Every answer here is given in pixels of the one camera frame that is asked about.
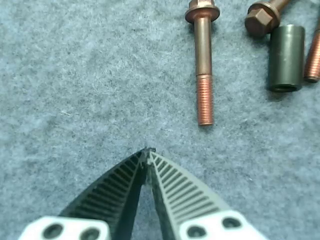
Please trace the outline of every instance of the white plastic part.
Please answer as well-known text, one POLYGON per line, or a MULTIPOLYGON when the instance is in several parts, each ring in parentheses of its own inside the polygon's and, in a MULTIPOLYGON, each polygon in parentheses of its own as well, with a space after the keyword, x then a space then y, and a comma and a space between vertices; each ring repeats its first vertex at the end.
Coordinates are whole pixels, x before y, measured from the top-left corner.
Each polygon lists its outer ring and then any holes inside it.
POLYGON ((44 216, 30 223, 18 240, 86 240, 86 233, 92 230, 98 231, 98 235, 87 239, 111 240, 109 226, 104 221, 59 216, 44 216), (54 225, 62 227, 60 234, 45 237, 45 231, 54 225))
POLYGON ((181 240, 268 240, 241 213, 233 210, 186 221, 179 233, 181 240))

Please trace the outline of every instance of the bolt thread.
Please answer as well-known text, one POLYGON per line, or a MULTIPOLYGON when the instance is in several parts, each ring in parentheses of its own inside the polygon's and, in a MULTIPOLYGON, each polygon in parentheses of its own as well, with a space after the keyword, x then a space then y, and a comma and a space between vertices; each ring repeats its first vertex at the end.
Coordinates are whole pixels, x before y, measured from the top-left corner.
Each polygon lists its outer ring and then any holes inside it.
POLYGON ((203 74, 196 76, 198 124, 212 125, 213 120, 213 95, 212 75, 203 74))
POLYGON ((320 32, 316 31, 312 40, 304 68, 304 80, 317 83, 320 80, 320 32))

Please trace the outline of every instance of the gray carpet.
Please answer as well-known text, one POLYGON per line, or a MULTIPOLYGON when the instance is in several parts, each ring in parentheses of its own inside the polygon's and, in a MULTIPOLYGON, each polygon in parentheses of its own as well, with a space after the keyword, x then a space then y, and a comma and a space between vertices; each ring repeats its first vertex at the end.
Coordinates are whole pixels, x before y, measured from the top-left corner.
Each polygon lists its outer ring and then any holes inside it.
MULTIPOLYGON (((320 239, 320 85, 266 91, 268 38, 244 28, 252 0, 216 0, 215 124, 197 125, 187 0, 0 0, 0 239, 58 214, 144 147, 186 168, 270 240, 320 239)), ((309 49, 319 0, 282 23, 309 49)), ((133 240, 160 240, 144 187, 133 240)))

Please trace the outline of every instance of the copper-colored bolt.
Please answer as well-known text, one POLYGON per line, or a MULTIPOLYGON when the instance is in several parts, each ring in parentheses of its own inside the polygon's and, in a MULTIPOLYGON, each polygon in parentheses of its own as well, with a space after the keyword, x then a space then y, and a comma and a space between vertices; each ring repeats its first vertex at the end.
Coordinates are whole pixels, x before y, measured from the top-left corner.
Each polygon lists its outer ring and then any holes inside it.
POLYGON ((254 37, 263 37, 280 25, 280 12, 290 0, 255 2, 249 7, 245 28, 254 37))
POLYGON ((320 80, 320 18, 304 68, 304 80, 317 83, 320 80))
POLYGON ((185 19, 194 24, 198 124, 201 126, 214 123, 211 22, 219 15, 220 10, 213 0, 192 0, 185 13, 185 19))

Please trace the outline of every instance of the dark metal bushing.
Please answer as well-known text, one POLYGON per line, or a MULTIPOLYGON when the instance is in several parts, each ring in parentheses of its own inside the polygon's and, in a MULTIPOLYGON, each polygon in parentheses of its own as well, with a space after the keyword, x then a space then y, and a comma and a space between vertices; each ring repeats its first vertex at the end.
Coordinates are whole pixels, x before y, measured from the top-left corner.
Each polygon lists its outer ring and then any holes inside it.
POLYGON ((286 25, 271 33, 268 89, 293 92, 302 87, 304 78, 305 29, 286 25))

